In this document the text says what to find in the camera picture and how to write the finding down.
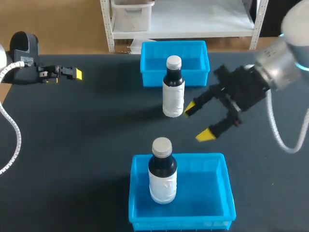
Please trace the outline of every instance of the black bottle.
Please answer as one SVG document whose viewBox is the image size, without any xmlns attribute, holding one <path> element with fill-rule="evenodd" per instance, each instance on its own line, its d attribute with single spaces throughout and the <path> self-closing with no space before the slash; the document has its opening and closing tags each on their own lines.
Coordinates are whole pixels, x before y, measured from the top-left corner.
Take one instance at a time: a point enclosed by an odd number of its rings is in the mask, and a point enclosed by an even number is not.
<svg viewBox="0 0 309 232">
<path fill-rule="evenodd" d="M 167 204 L 174 200 L 177 190 L 177 162 L 171 154 L 172 144 L 167 138 L 157 138 L 152 151 L 148 164 L 150 195 L 155 202 Z"/>
<path fill-rule="evenodd" d="M 167 59 L 167 74 L 163 78 L 163 113 L 168 117 L 178 117 L 183 113 L 184 79 L 181 72 L 182 60 L 179 56 Z"/>
</svg>

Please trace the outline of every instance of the cable wrap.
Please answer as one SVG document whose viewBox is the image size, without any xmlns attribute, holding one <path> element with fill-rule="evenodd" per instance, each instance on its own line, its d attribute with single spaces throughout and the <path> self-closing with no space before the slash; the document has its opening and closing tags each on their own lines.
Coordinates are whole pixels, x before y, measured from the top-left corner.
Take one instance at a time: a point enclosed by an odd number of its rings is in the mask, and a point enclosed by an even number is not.
<svg viewBox="0 0 309 232">
<path fill-rule="evenodd" d="M 309 109 L 307 110 L 307 112 L 305 114 L 304 121 L 303 121 L 303 124 L 301 126 L 301 130 L 300 130 L 300 134 L 299 134 L 299 138 L 298 138 L 298 141 L 296 143 L 296 146 L 294 148 L 289 148 L 282 141 L 280 134 L 279 134 L 279 131 L 278 131 L 278 128 L 277 128 L 277 124 L 276 124 L 275 117 L 274 117 L 274 112 L 273 112 L 273 109 L 272 109 L 271 90 L 268 90 L 266 92 L 266 96 L 267 96 L 267 98 L 266 98 L 267 115 L 268 115 L 270 127 L 271 127 L 271 130 L 274 134 L 274 137 L 275 137 L 279 147 L 287 153 L 290 153 L 290 154 L 296 153 L 302 147 L 304 140 L 305 140 L 305 137 L 306 137 L 306 134 L 307 134 L 308 125 L 309 125 Z"/>
<path fill-rule="evenodd" d="M 4 76 L 12 69 L 15 68 L 23 68 L 25 66 L 25 63 L 23 61 L 19 61 L 19 62 L 15 62 L 12 63 L 10 65 L 8 65 L 7 67 L 5 67 L 1 72 L 0 72 L 0 83 L 2 82 Z M 16 160 L 19 151 L 20 151 L 20 147 L 21 147 L 21 133 L 20 133 L 20 129 L 18 127 L 18 125 L 15 123 L 15 121 L 9 116 L 9 114 L 5 111 L 5 109 L 2 106 L 2 103 L 0 102 L 0 112 L 1 114 L 6 118 L 6 120 L 9 121 L 9 123 L 14 127 L 14 130 L 16 132 L 16 137 L 17 137 L 17 145 L 16 145 L 16 149 L 15 152 L 12 156 L 12 158 L 10 159 L 10 161 L 0 170 L 0 174 L 3 174 L 5 171 L 7 171 L 12 164 L 14 163 L 14 161 Z"/>
</svg>

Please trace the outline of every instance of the blue tray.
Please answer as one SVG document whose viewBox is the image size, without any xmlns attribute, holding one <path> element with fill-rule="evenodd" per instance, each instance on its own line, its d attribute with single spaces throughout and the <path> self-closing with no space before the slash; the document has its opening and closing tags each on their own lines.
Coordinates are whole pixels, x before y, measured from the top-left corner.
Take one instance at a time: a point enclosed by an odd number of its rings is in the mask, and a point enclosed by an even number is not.
<svg viewBox="0 0 309 232">
<path fill-rule="evenodd" d="M 145 87 L 162 86 L 166 60 L 172 55 L 182 59 L 186 86 L 206 86 L 210 67 L 205 41 L 160 41 L 141 46 L 140 72 Z"/>
<path fill-rule="evenodd" d="M 236 213 L 222 154 L 173 154 L 177 194 L 166 205 L 149 193 L 151 156 L 135 155 L 132 161 L 129 221 L 135 231 L 229 229 Z"/>
</svg>

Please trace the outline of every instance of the black table surface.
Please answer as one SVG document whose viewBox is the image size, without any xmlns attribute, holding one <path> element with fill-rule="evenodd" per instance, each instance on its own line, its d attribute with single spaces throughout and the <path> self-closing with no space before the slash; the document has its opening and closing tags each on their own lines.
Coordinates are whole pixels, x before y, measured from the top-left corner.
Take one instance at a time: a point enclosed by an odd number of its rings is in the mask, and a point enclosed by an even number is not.
<svg viewBox="0 0 309 232">
<path fill-rule="evenodd" d="M 254 53 L 210 53 L 211 70 L 251 63 Z M 4 108 L 22 132 L 13 166 L 0 176 L 1 232 L 133 231 L 128 221 L 131 159 L 168 137 L 175 153 L 225 155 L 236 207 L 235 232 L 309 231 L 309 139 L 300 152 L 280 150 L 265 100 L 243 113 L 243 125 L 217 141 L 195 136 L 225 117 L 217 100 L 186 119 L 162 113 L 162 88 L 143 88 L 138 55 L 42 56 L 79 67 L 83 81 L 13 86 Z M 208 84 L 216 83 L 212 73 Z M 206 88 L 186 88 L 185 105 Z M 302 81 L 273 94 L 274 113 L 294 146 L 309 102 Z M 0 164 L 16 137 L 0 117 Z"/>
</svg>

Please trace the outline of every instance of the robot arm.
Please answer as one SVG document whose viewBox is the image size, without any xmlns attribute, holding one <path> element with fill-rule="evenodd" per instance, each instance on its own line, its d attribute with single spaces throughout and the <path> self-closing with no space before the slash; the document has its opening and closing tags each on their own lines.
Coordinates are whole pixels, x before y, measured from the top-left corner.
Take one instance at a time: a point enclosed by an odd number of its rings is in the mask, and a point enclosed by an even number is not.
<svg viewBox="0 0 309 232">
<path fill-rule="evenodd" d="M 260 52 L 254 65 L 240 66 L 229 72 L 223 65 L 214 71 L 218 84 L 194 98 L 185 110 L 191 116 L 213 97 L 228 110 L 226 118 L 210 125 L 196 139 L 214 140 L 230 127 L 242 123 L 240 112 L 249 110 L 264 99 L 267 91 L 283 89 L 303 77 L 309 83 L 309 0 L 294 6 L 282 22 L 283 34 Z"/>
<path fill-rule="evenodd" d="M 45 66 L 40 63 L 39 43 L 35 35 L 17 32 L 10 42 L 10 50 L 5 52 L 0 45 L 0 72 L 9 64 L 23 61 L 27 68 L 9 71 L 2 82 L 28 85 L 35 83 L 57 82 L 58 78 L 82 79 L 82 72 L 77 68 L 59 65 Z"/>
</svg>

